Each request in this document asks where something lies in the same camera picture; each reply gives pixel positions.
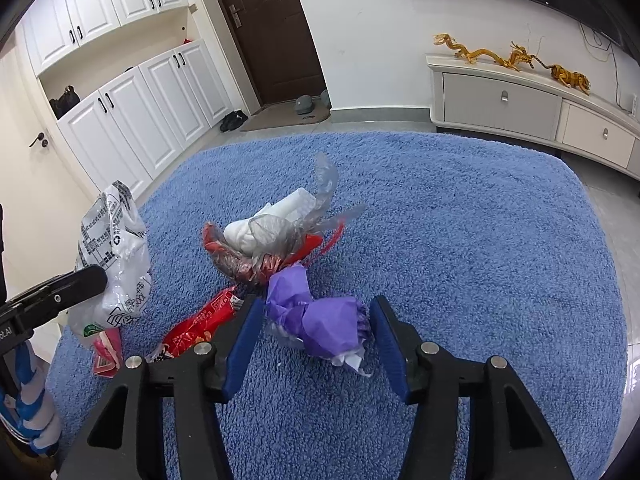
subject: brown mat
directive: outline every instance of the brown mat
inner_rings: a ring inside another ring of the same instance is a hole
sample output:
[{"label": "brown mat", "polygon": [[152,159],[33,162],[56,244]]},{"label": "brown mat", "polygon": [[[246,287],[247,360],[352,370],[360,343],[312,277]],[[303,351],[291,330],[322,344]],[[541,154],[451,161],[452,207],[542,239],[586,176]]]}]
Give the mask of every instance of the brown mat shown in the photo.
[{"label": "brown mat", "polygon": [[241,132],[252,132],[264,128],[277,128],[280,126],[300,126],[302,124],[316,124],[324,121],[329,116],[329,110],[322,101],[316,101],[313,110],[308,114],[298,115],[294,109],[294,101],[279,103],[266,107],[257,114],[249,117],[240,128]]}]

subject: black door handle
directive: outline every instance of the black door handle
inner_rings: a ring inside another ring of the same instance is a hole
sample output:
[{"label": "black door handle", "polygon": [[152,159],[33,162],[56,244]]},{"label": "black door handle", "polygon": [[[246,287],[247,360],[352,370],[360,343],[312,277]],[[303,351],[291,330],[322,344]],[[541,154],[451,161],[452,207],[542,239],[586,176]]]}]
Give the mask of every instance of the black door handle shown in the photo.
[{"label": "black door handle", "polygon": [[30,148],[32,148],[32,147],[33,147],[33,145],[34,145],[36,142],[38,142],[39,140],[42,140],[42,139],[44,139],[44,132],[40,132],[40,133],[38,134],[38,136],[36,137],[36,140],[34,140],[34,141],[29,145],[29,147],[30,147]]}]

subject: brown door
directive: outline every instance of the brown door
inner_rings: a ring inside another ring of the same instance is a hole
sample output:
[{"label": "brown door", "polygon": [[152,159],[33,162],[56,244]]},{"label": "brown door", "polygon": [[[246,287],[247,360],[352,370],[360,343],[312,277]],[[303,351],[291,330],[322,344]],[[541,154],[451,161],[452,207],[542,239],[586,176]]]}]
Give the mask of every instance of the brown door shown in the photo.
[{"label": "brown door", "polygon": [[221,2],[263,105],[324,90],[300,0]]}]

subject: blue gripper pad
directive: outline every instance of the blue gripper pad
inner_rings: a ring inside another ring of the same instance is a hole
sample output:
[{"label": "blue gripper pad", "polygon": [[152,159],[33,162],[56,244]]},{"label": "blue gripper pad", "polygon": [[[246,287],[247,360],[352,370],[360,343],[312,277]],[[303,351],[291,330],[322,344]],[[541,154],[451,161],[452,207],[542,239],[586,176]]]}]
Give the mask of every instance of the blue gripper pad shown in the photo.
[{"label": "blue gripper pad", "polygon": [[242,387],[244,374],[251,360],[251,355],[254,353],[255,342],[260,334],[263,319],[264,302],[260,298],[256,298],[226,358],[226,378],[221,390],[227,401],[231,400]]},{"label": "blue gripper pad", "polygon": [[391,389],[402,402],[412,404],[410,382],[417,367],[420,336],[412,325],[398,321],[384,296],[371,300],[369,320]]}]

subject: gray baseboard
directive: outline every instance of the gray baseboard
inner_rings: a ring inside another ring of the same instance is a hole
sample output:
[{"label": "gray baseboard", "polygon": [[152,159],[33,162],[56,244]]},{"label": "gray baseboard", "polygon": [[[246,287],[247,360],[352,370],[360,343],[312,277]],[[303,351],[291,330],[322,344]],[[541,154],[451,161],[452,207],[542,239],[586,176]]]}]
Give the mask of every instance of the gray baseboard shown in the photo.
[{"label": "gray baseboard", "polygon": [[342,108],[331,110],[334,123],[360,123],[366,121],[410,121],[430,123],[428,108]]}]

